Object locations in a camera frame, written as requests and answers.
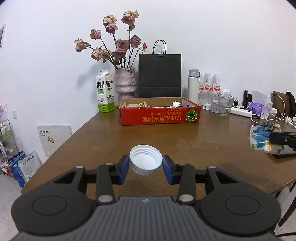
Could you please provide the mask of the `blue yellow snack packet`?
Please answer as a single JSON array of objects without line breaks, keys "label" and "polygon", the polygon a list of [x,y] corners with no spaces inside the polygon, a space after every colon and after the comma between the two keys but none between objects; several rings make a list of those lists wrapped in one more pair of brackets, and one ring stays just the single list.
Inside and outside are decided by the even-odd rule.
[{"label": "blue yellow snack packet", "polygon": [[280,133],[280,125],[271,123],[255,123],[250,128],[250,147],[254,150],[264,151],[270,154],[280,154],[283,145],[272,144],[269,140],[271,133]]}]

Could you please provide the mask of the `milk carton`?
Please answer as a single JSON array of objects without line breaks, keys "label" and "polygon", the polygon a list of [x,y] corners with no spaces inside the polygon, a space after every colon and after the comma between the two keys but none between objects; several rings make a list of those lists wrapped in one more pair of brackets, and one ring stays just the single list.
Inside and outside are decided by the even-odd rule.
[{"label": "milk carton", "polygon": [[115,110],[113,76],[108,70],[101,70],[95,78],[98,111],[109,113]]}]

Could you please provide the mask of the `pink ceramic vase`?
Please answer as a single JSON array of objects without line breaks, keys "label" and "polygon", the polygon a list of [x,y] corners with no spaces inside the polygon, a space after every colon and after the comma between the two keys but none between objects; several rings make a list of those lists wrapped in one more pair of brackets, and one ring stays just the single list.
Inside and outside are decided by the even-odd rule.
[{"label": "pink ceramic vase", "polygon": [[122,99],[134,98],[137,91],[136,71],[134,68],[115,69],[115,92],[118,94],[118,103]]}]

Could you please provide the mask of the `black paper bag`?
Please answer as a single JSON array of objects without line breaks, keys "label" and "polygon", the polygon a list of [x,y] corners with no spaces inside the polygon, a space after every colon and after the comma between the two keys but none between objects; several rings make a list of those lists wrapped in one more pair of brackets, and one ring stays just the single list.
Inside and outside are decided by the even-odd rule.
[{"label": "black paper bag", "polygon": [[155,41],[151,54],[138,56],[138,97],[181,97],[182,58],[167,54],[165,40]]}]

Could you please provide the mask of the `red cardboard box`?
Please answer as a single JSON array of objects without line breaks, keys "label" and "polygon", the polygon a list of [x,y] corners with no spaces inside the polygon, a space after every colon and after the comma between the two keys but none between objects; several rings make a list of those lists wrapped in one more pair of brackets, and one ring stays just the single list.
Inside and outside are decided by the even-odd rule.
[{"label": "red cardboard box", "polygon": [[202,107],[184,97],[123,99],[119,105],[123,126],[159,123],[198,123]]}]

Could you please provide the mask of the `water bottle middle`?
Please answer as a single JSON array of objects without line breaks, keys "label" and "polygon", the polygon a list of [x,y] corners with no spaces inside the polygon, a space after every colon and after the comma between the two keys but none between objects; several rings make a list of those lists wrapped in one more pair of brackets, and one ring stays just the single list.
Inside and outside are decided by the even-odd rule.
[{"label": "water bottle middle", "polygon": [[220,92],[221,83],[218,74],[214,74],[212,78],[212,95],[214,96],[218,92]]}]

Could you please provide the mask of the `clear glass cup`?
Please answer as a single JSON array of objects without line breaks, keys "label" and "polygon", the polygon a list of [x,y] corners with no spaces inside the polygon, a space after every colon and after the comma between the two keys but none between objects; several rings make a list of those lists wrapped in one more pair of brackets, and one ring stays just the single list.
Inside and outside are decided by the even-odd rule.
[{"label": "clear glass cup", "polygon": [[229,118],[233,103],[234,97],[220,95],[218,97],[218,115],[222,118]]}]

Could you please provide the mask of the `dried pink roses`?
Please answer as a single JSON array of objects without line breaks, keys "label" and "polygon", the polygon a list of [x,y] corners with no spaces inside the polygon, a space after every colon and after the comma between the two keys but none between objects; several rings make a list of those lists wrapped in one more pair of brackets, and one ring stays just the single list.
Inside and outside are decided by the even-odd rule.
[{"label": "dried pink roses", "polygon": [[147,49],[147,44],[133,33],[138,17],[138,11],[126,11],[120,20],[114,15],[106,15],[102,19],[103,29],[90,30],[90,40],[97,41],[98,45],[77,39],[75,51],[88,49],[90,57],[96,61],[109,62],[115,69],[131,69],[136,57]]}]

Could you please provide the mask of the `white thermos bottle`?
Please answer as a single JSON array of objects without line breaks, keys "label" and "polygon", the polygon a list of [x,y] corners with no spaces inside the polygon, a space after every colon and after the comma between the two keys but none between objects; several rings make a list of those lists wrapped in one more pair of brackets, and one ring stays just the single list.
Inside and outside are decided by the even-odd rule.
[{"label": "white thermos bottle", "polygon": [[200,72],[199,69],[190,69],[188,73],[189,100],[198,103]]}]

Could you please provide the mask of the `white power strip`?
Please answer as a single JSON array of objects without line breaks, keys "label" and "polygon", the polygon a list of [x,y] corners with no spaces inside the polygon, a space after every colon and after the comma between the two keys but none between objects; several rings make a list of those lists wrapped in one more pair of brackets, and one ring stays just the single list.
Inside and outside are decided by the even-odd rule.
[{"label": "white power strip", "polygon": [[240,109],[240,108],[231,108],[230,113],[235,114],[235,115],[244,116],[247,118],[252,118],[252,115],[253,115],[252,111]]}]

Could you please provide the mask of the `water bottle left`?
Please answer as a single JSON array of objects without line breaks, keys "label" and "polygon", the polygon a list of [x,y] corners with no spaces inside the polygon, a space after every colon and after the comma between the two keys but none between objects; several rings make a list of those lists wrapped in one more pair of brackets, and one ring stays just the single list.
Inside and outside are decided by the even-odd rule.
[{"label": "water bottle left", "polygon": [[211,90],[210,73],[205,73],[199,83],[199,104],[205,105],[208,103],[209,93]]}]

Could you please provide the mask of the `water bottle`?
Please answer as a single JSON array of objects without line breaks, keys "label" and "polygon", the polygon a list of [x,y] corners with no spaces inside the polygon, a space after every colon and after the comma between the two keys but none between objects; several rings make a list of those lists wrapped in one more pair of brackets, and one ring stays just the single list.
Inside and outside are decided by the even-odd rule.
[{"label": "water bottle", "polygon": [[212,78],[212,95],[214,96],[218,92],[220,92],[221,83],[218,74],[214,74]]},{"label": "water bottle", "polygon": [[210,73],[205,73],[199,83],[199,104],[205,105],[208,103],[209,93],[211,90]]}]

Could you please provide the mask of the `metal storage rack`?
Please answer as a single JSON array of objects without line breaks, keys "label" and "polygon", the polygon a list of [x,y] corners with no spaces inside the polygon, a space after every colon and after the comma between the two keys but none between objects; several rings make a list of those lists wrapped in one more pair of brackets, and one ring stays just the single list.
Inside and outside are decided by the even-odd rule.
[{"label": "metal storage rack", "polygon": [[1,171],[7,173],[9,169],[9,158],[15,156],[19,152],[11,122],[3,120],[1,122]]}]

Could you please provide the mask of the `white bottle cap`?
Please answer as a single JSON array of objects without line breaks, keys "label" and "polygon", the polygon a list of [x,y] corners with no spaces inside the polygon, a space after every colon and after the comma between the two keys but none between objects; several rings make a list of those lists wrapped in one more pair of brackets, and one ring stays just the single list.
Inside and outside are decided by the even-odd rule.
[{"label": "white bottle cap", "polygon": [[133,172],[141,176],[153,174],[163,163],[161,152],[149,145],[134,146],[129,153],[129,159]]}]

